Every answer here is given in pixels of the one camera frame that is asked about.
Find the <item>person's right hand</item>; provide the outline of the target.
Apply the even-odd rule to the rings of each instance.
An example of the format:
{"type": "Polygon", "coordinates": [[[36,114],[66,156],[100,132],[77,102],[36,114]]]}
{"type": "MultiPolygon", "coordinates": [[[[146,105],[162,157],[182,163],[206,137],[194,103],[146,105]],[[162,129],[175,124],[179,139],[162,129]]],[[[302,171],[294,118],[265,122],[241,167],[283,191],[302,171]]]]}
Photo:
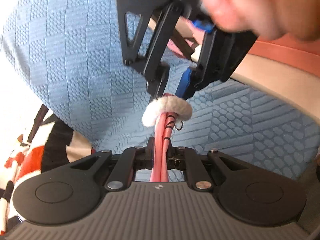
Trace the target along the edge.
{"type": "Polygon", "coordinates": [[[213,22],[230,33],[251,30],[265,39],[290,34],[319,39],[319,0],[202,0],[213,22]]]}

